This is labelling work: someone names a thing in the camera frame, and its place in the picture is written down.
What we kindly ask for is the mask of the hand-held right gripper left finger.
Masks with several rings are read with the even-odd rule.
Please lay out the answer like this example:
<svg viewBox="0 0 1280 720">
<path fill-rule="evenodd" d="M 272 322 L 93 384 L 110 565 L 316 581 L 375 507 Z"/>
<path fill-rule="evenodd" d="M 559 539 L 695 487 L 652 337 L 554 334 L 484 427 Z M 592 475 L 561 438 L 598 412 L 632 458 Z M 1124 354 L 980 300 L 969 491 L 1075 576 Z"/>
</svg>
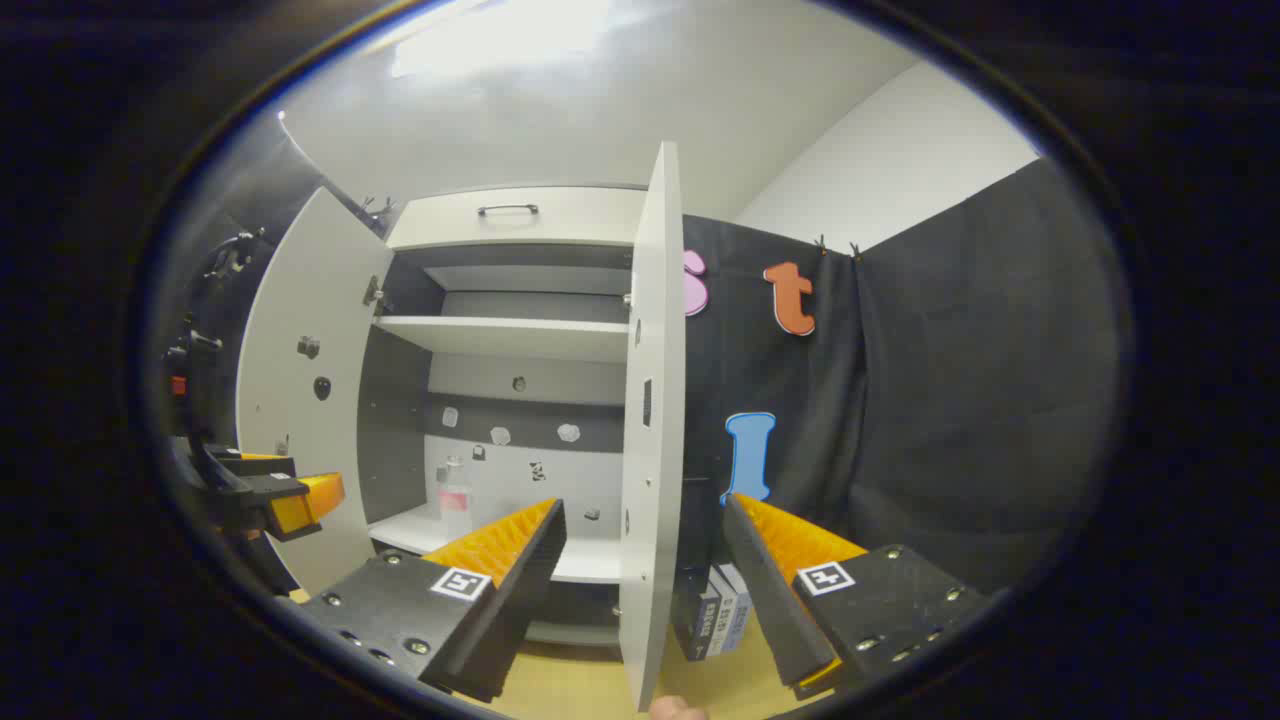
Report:
<svg viewBox="0 0 1280 720">
<path fill-rule="evenodd" d="M 308 625 L 401 676 L 500 696 L 567 541 L 547 498 L 425 555 L 388 550 L 300 605 Z"/>
</svg>

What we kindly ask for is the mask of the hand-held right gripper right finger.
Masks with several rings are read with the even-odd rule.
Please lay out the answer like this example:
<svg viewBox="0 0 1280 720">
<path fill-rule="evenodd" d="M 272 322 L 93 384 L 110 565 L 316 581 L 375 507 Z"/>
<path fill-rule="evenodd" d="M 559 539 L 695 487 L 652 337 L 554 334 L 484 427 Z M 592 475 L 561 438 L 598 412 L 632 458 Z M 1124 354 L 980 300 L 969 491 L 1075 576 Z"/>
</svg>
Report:
<svg viewBox="0 0 1280 720">
<path fill-rule="evenodd" d="M 746 495 L 724 501 L 722 530 L 780 680 L 800 700 L 910 667 L 991 603 L 915 550 L 865 550 Z"/>
</svg>

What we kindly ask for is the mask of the clear bottle with pink label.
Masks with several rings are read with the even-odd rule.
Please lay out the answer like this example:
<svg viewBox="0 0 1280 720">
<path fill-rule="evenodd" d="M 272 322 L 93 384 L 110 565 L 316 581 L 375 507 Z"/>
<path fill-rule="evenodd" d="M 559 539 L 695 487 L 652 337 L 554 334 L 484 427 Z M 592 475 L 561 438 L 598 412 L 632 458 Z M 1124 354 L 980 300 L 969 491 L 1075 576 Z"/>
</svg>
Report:
<svg viewBox="0 0 1280 720">
<path fill-rule="evenodd" d="M 472 486 L 460 456 L 451 455 L 436 469 L 436 501 L 447 539 L 472 530 Z"/>
</svg>

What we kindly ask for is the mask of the white cabinet door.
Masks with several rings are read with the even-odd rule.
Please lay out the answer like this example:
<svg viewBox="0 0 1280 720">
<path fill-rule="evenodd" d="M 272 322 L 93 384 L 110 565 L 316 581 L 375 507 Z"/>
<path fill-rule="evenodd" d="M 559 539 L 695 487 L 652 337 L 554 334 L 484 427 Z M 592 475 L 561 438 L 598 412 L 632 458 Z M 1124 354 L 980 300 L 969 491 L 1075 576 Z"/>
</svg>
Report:
<svg viewBox="0 0 1280 720">
<path fill-rule="evenodd" d="M 276 246 L 250 309 L 236 378 L 236 439 L 284 454 L 303 475 L 339 473 L 344 500 L 320 532 L 276 543 L 285 569 L 319 596 L 374 553 L 361 496 L 357 429 L 365 302 L 390 250 L 329 190 L 316 190 Z"/>
<path fill-rule="evenodd" d="M 663 141 L 634 238 L 623 415 L 620 648 L 635 710 L 655 696 L 684 489 L 686 320 L 678 146 Z"/>
</svg>

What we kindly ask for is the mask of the white and grey cabinet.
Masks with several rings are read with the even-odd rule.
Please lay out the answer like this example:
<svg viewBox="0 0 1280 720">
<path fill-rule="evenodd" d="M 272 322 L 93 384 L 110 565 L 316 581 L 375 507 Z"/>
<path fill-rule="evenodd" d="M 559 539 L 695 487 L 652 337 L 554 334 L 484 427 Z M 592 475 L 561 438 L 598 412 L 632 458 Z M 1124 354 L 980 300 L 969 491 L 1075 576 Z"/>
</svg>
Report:
<svg viewBox="0 0 1280 720">
<path fill-rule="evenodd" d="M 392 250 L 365 366 L 384 384 L 407 373 L 406 439 L 422 452 L 410 477 L 426 489 L 375 488 L 371 539 L 420 551 L 451 541 L 436 501 L 451 455 L 472 486 L 472 528 L 561 498 L 568 539 L 529 634 L 616 647 L 634 243 Z"/>
</svg>

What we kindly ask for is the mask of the white cabinet drawer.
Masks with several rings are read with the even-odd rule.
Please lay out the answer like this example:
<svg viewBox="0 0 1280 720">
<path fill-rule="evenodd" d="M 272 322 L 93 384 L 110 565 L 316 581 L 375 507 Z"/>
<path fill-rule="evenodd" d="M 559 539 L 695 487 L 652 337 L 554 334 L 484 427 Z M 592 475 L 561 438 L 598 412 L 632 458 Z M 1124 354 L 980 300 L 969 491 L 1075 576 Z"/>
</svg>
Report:
<svg viewBox="0 0 1280 720">
<path fill-rule="evenodd" d="M 388 246 L 397 251 L 477 243 L 585 243 L 630 246 L 645 190 L 534 186 L 442 193 L 408 202 Z M 480 206 L 534 202 L 524 211 L 479 217 Z"/>
</svg>

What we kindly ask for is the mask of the light blue book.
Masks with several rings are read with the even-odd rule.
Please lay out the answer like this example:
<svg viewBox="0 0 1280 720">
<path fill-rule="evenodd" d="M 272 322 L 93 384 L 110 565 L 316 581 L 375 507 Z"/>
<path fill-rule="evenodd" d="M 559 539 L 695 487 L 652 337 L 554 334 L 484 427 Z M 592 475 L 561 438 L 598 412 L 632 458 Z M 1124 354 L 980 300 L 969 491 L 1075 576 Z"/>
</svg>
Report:
<svg viewBox="0 0 1280 720">
<path fill-rule="evenodd" d="M 722 653 L 732 653 L 742 643 L 742 637 L 753 612 L 753 600 L 742 574 L 733 564 L 721 564 L 719 573 L 733 592 L 733 612 L 727 637 L 722 644 Z"/>
</svg>

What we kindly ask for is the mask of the grey book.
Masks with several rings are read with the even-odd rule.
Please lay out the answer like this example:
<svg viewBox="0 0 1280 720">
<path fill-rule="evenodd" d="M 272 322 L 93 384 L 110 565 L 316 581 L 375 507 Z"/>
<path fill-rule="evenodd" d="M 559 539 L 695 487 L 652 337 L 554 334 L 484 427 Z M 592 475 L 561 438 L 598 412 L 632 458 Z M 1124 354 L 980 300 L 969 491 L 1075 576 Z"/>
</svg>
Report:
<svg viewBox="0 0 1280 720">
<path fill-rule="evenodd" d="M 717 615 L 712 625 L 712 634 L 708 643 L 707 657 L 718 657 L 733 648 L 735 623 L 739 610 L 739 585 L 730 577 L 727 565 L 713 565 L 709 571 L 709 582 L 719 597 Z"/>
</svg>

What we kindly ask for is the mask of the dark blue book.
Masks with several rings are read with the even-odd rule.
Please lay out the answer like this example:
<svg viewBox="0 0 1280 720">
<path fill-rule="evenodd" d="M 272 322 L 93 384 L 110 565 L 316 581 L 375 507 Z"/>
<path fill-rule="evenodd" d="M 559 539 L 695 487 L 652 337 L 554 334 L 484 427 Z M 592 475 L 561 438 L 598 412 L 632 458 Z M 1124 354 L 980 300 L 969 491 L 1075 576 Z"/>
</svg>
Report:
<svg viewBox="0 0 1280 720">
<path fill-rule="evenodd" d="M 671 624 L 678 647 L 690 662 L 707 659 L 721 614 L 722 593 L 710 568 L 681 571 L 675 579 Z"/>
</svg>

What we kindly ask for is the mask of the black clamp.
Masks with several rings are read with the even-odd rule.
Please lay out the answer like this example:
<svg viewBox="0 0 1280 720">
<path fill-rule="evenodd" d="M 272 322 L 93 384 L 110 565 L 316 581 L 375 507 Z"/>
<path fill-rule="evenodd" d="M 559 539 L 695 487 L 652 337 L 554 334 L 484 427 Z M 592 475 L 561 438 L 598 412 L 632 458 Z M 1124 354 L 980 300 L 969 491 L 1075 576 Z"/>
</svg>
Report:
<svg viewBox="0 0 1280 720">
<path fill-rule="evenodd" d="M 242 231 L 223 240 L 206 254 L 201 263 L 200 278 L 202 281 L 224 281 L 241 273 L 252 261 L 265 236 L 266 228 L 259 227 L 253 232 Z"/>
</svg>

